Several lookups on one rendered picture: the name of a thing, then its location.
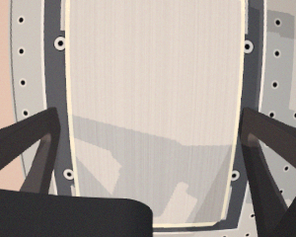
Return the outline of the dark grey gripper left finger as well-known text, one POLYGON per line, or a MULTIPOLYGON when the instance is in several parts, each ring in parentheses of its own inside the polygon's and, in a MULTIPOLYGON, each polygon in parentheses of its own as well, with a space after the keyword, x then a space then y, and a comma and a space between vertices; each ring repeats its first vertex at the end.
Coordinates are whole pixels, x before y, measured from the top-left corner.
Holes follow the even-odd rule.
POLYGON ((20 191, 48 194, 60 131, 56 107, 0 128, 0 171, 40 140, 20 191))

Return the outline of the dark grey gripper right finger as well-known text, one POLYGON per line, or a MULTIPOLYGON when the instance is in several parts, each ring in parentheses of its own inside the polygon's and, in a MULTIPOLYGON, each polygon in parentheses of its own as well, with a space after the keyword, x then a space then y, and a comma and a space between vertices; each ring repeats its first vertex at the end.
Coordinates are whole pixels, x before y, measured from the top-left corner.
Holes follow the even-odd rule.
POLYGON ((258 237, 296 237, 296 197, 288 207, 259 144, 262 141, 296 168, 296 127, 244 107, 239 135, 258 237))

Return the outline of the cream well plate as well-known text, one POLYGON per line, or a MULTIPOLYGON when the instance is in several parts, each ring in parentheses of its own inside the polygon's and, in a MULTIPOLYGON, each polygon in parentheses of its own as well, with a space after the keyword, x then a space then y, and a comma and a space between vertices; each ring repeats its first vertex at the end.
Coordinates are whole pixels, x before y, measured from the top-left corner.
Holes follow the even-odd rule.
MULTIPOLYGON (((69 133, 70 133, 70 144, 71 144, 71 155, 72 155, 75 189, 76 189, 76 196, 79 197, 80 193, 79 193, 76 158, 75 158, 73 123, 72 123, 72 109, 71 109, 70 60, 69 60, 69 9, 70 9, 70 0, 66 0, 66 8, 65 8, 65 60, 66 60, 67 107, 68 107, 69 133)), ((226 193, 225 193, 225 198, 224 198, 224 204, 223 204, 221 219, 224 217, 224 214, 225 214, 225 209, 226 209, 226 204, 227 204, 227 199, 228 199, 228 193, 229 193, 229 188, 230 188, 230 182, 231 182, 231 176, 232 176, 232 170, 233 170, 235 149, 236 149, 239 115, 240 115, 240 105, 241 105, 241 94, 242 94, 242 81, 243 81, 244 41, 245 41, 245 0, 241 0, 241 52, 240 52, 240 72, 239 72, 238 100, 237 100, 237 110, 236 110, 236 120, 235 120, 232 154, 231 154, 229 175, 228 175, 228 181, 227 181, 227 187, 226 187, 226 193)), ((211 225, 214 225, 215 223, 216 222, 179 223, 179 224, 153 224, 153 227, 211 226, 211 225)))

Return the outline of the grey flat base plate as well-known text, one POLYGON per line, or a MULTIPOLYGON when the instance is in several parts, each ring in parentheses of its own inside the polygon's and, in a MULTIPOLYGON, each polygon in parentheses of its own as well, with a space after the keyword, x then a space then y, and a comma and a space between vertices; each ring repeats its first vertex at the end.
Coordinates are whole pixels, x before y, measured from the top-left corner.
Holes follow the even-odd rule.
MULTIPOLYGON (((262 114, 296 127, 296 0, 266 0, 262 114)), ((41 0, 9 0, 8 55, 14 123, 44 110, 41 74, 41 0)), ((19 155, 24 180, 39 142, 19 155)), ((296 169, 259 140, 287 206, 296 197, 296 169)), ((258 237, 250 186, 239 230, 153 234, 153 237, 258 237)))

